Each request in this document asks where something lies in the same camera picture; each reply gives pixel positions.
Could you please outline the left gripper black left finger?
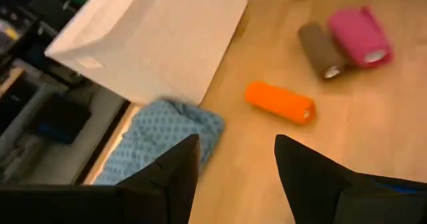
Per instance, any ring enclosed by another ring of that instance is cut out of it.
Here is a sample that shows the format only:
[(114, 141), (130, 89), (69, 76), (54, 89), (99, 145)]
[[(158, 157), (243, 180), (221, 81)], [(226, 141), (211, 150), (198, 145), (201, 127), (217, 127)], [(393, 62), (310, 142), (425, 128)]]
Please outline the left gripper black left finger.
[(199, 135), (191, 134), (116, 185), (115, 224), (188, 224), (199, 173)]

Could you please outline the brown bandage roll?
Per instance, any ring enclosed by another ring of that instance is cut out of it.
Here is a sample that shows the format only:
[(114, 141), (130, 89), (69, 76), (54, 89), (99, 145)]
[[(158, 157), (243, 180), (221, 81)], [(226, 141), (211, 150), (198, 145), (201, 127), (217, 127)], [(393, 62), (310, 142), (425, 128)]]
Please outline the brown bandage roll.
[(298, 29), (302, 49), (316, 75), (332, 79), (344, 71), (346, 60), (329, 35), (316, 22), (306, 23)]

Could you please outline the black computer tower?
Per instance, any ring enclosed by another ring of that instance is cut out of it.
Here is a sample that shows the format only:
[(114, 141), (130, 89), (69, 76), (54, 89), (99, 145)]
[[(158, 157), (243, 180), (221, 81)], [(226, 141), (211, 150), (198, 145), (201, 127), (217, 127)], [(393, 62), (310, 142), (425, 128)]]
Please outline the black computer tower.
[(38, 110), (29, 124), (29, 130), (39, 137), (70, 145), (90, 117), (88, 107), (54, 94)]

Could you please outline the light blue patterned cloth gown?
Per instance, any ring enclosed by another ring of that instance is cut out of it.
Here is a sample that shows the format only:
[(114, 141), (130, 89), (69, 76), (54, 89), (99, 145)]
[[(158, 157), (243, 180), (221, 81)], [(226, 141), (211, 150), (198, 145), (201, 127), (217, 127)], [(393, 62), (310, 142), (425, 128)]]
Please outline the light blue patterned cloth gown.
[(203, 170), (224, 129), (224, 120), (216, 113), (172, 99), (154, 101), (133, 116), (94, 183), (119, 183), (191, 134), (199, 135), (199, 170)]

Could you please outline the pink bandage roll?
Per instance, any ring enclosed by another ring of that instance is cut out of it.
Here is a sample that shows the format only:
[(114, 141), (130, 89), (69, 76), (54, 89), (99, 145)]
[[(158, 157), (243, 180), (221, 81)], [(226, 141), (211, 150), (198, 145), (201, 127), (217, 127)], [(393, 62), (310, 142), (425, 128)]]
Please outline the pink bandage roll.
[(374, 68), (393, 58), (391, 44), (382, 26), (367, 6), (335, 12), (328, 19), (328, 28), (357, 67)]

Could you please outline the white box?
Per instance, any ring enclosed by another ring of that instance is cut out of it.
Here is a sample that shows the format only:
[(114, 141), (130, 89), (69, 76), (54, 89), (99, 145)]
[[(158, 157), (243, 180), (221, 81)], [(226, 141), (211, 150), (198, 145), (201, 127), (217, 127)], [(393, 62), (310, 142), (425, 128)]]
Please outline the white box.
[(46, 55), (134, 103), (200, 104), (248, 0), (89, 0)]

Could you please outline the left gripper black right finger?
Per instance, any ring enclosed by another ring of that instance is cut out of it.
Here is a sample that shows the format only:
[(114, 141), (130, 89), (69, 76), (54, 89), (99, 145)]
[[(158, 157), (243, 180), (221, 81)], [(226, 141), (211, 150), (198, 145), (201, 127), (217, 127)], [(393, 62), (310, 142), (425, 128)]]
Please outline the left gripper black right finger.
[(352, 171), (286, 135), (274, 154), (296, 224), (427, 224), (427, 183)]

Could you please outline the orange bandage roll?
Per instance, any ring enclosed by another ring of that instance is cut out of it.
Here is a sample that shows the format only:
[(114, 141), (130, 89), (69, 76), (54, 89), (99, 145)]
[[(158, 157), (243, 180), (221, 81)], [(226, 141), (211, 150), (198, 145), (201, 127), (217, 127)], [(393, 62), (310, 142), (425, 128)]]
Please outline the orange bandage roll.
[(261, 81), (247, 86), (245, 100), (299, 125), (305, 125), (316, 117), (316, 104), (309, 97)]

